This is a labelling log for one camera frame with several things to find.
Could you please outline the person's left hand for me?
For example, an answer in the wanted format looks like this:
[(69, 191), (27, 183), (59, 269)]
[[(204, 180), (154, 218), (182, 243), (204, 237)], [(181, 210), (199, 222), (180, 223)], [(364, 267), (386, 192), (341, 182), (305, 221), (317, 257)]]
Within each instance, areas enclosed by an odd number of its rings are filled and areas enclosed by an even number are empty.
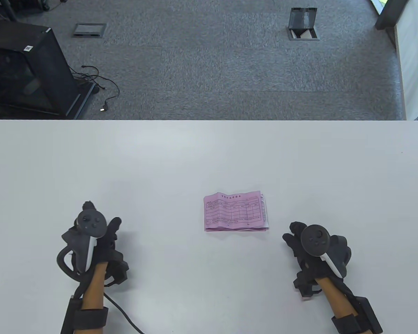
[(107, 222), (91, 201), (82, 205), (82, 211), (74, 222), (75, 245), (71, 256), (74, 272), (82, 274), (96, 266), (107, 263), (105, 287), (120, 285), (127, 280), (129, 266), (121, 252), (116, 250), (117, 232), (122, 223), (115, 217)]

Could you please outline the person's right hand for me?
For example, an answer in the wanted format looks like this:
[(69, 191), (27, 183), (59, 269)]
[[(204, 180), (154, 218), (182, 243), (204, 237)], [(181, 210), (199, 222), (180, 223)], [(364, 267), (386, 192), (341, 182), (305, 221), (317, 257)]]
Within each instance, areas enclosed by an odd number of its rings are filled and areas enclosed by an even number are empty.
[(350, 293), (344, 284), (347, 276), (347, 265), (352, 256), (347, 239), (343, 236), (330, 235), (327, 229), (318, 224), (306, 225), (302, 222), (292, 222), (291, 233), (285, 233), (282, 238), (293, 251), (300, 266), (300, 272), (293, 284), (303, 298), (311, 298), (319, 294), (322, 288), (318, 279), (328, 278), (341, 292)]

